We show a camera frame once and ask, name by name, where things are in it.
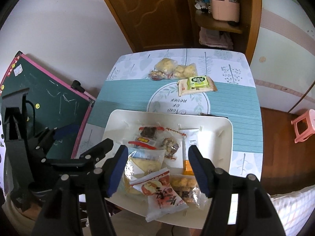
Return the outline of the large yellow cake bag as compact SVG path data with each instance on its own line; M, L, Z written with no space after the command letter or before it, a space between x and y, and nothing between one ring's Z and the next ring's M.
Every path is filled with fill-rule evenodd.
M124 168L123 182L127 193L140 194L130 182L159 171L164 161L165 150L128 148L128 160Z

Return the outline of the dark brownie red packet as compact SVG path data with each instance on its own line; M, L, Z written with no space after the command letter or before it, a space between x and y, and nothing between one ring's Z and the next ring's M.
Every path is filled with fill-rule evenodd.
M165 128L161 126L139 127L137 134L132 140L128 141L128 144L135 148L160 150L164 133Z

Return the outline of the orange fried snack bag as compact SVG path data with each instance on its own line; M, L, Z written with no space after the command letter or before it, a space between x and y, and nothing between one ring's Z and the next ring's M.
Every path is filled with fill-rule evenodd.
M205 209L208 198L201 192L193 175L171 175L170 184L175 192L187 203Z

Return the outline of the nut cluster snack packet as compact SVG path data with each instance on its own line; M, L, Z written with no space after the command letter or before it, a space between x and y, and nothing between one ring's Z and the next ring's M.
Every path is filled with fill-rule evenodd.
M164 157L171 160L176 160L175 154L179 149L179 144L177 141L172 137L166 137L161 145L160 148L165 151Z

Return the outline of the red apple print packet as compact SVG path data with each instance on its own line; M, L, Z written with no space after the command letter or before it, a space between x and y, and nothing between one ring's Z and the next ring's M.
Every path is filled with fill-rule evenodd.
M147 222L188 208L187 203L172 188L170 171L167 168L133 180L130 186L147 197L148 210L145 217Z

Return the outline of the white plastic tray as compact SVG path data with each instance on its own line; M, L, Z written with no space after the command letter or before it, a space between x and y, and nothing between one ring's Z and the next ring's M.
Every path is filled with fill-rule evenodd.
M97 164L97 167L101 167L106 159L112 158L120 144L127 143L130 138L133 139L140 126L156 125L169 127L173 130L201 129L197 145L201 155L210 159L215 167L229 171L233 149L233 126L228 119L121 109L114 110L109 115L102 140L112 139L114 147ZM183 172L182 145L175 156L176 160L165 160L162 165L162 168L168 167L170 169L171 175ZM116 193L106 200L137 215L145 216L147 214L147 198L142 194L127 193L124 189L123 177ZM188 209L164 215L157 221L192 229L202 229L210 204L211 200L208 200L203 209L188 204Z

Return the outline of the Lipo biscuit packet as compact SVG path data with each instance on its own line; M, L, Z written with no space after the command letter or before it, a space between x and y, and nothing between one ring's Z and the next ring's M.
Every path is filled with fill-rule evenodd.
M190 164L189 158L188 158L188 151L191 146L197 146L199 142L199 135L200 135L200 129L199 128L192 128L192 129L171 129L166 128L166 130L172 134L172 136L182 138L182 158L183 158L183 174L184 175L194 175L192 166Z

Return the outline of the white checkered bedding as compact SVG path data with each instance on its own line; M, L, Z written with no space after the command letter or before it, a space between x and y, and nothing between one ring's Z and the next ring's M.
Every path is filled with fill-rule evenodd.
M270 199L286 235L298 235L314 210L314 185Z

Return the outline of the pink plastic stool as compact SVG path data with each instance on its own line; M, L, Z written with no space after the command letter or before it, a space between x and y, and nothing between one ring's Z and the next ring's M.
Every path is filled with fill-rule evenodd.
M309 109L291 121L295 132L295 143L304 142L314 134L315 111Z

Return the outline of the round yellow pastry bag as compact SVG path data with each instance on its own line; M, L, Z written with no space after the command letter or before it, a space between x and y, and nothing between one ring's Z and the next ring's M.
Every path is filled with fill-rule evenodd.
M161 73L166 79L172 78L173 72L175 71L178 62L173 59L163 58L154 67L154 69Z

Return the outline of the lumpy yellow pastry bag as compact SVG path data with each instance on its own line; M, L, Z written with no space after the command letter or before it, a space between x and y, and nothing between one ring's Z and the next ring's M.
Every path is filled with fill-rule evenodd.
M189 65L178 65L172 74L175 79L185 79L197 76L197 68L195 63Z

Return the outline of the green label snack pack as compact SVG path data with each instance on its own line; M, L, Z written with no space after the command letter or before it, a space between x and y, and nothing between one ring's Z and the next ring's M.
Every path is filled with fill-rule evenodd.
M206 88L206 87L209 87L209 82L208 82L206 76L190 77L187 80L187 88L189 90L202 89L202 88Z

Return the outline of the leaf patterned teal tablecloth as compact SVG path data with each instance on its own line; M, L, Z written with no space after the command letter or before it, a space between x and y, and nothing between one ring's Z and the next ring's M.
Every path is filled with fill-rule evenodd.
M195 64L209 76L215 92L179 96L174 79L154 81L149 73L164 58ZM92 109L78 153L100 142L110 113L116 109L174 114L211 114L233 125L230 174L260 177L263 129L254 79L245 55L211 49L170 49L121 56L110 71Z

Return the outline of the wooden door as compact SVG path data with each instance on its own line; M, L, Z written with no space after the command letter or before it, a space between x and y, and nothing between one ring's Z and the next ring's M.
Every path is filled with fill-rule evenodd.
M133 52L194 44L188 0L104 0Z

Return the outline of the pale sliding wardrobe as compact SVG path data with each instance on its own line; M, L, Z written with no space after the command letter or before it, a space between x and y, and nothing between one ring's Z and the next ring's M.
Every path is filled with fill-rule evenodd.
M294 114L314 108L314 25L297 0L262 0L250 68L261 107Z

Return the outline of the wooden shelf cabinet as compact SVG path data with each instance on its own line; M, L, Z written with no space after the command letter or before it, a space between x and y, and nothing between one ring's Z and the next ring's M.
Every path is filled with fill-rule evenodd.
M202 28L229 34L230 50L241 52L252 61L258 40L262 15L262 0L188 0L195 47L203 44Z

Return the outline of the pink storage basket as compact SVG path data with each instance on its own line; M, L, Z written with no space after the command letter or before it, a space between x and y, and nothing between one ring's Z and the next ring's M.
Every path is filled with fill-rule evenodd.
M210 0L210 9L215 20L239 22L240 4L238 0Z

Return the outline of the green chalkboard pink frame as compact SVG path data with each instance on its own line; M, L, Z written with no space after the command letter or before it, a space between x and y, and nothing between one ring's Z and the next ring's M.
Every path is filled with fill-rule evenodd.
M19 51L1 81L1 96L29 89L27 131L31 136L46 127L73 125L75 131L55 140L47 156L75 158L94 100L41 67Z

